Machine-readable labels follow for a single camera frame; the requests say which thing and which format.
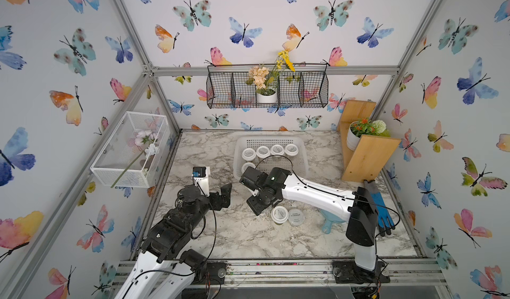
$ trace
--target potted plant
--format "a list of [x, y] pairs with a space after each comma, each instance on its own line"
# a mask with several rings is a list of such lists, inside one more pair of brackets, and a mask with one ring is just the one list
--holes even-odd
[[386, 130], [386, 123], [382, 120], [370, 121], [368, 118], [361, 118], [354, 121], [349, 126], [349, 132], [347, 134], [347, 147], [354, 151], [360, 143], [361, 136], [366, 135], [377, 135], [389, 137], [390, 132]]

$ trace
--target container lid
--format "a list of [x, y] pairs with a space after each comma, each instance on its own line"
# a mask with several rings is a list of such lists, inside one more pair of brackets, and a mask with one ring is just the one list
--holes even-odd
[[285, 154], [289, 156], [296, 156], [298, 152], [299, 149], [296, 144], [287, 144], [287, 146], [285, 146]]
[[271, 211], [271, 218], [277, 224], [283, 224], [289, 219], [289, 212], [283, 206], [276, 206]]
[[261, 146], [257, 149], [257, 156], [260, 158], [266, 158], [269, 155], [271, 155], [271, 151], [269, 150], [269, 147]]
[[304, 222], [304, 214], [301, 210], [293, 208], [289, 210], [289, 223], [292, 226], [299, 226]]
[[271, 154], [272, 155], [284, 155], [285, 149], [280, 144], [275, 144], [275, 145], [271, 146]]

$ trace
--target white plastic container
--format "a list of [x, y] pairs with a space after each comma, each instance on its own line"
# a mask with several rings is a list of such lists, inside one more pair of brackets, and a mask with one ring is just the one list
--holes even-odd
[[276, 206], [271, 211], [271, 218], [277, 225], [281, 225], [289, 219], [289, 212], [283, 206]]

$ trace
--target wire basket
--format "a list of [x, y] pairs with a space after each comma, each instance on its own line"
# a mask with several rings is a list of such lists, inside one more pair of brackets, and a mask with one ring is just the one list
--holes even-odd
[[156, 155], [145, 159], [142, 154], [122, 175], [116, 186], [119, 187], [150, 187], [156, 168], [163, 155], [163, 147], [169, 137], [168, 120], [158, 114], [125, 112], [120, 123], [115, 127], [101, 153], [95, 158], [90, 170], [103, 185], [112, 185], [131, 162], [148, 147], [138, 147], [135, 137], [139, 131], [152, 130], [160, 147]]

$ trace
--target plastic basket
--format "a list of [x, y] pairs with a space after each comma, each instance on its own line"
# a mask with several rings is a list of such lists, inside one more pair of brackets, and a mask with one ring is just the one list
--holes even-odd
[[[287, 144], [295, 144], [299, 152], [296, 156], [290, 158], [292, 160], [292, 166], [297, 175], [307, 178], [308, 177], [308, 160], [307, 160], [307, 149], [304, 147], [304, 142], [299, 137], [295, 136], [244, 136], [240, 137], [236, 142], [235, 152], [233, 154], [233, 176], [237, 179], [241, 179], [241, 167], [246, 161], [242, 158], [243, 150], [246, 148], [252, 148], [257, 150], [259, 146], [267, 146], [271, 149], [271, 146], [280, 144], [285, 147]], [[260, 165], [258, 170], [269, 173], [272, 168], [284, 168], [290, 170], [290, 162], [284, 157], [269, 157], [265, 159]]]
[[163, 155], [164, 145], [168, 140], [168, 120], [157, 114], [125, 112], [120, 123], [115, 127], [101, 153], [95, 158], [90, 170], [103, 185], [112, 185], [124, 172], [126, 167], [137, 157], [147, 144], [139, 148], [135, 145], [135, 136], [139, 131], [152, 130], [157, 135], [156, 146], [160, 147], [150, 165], [142, 154], [115, 184], [119, 187], [150, 187], [156, 168]]

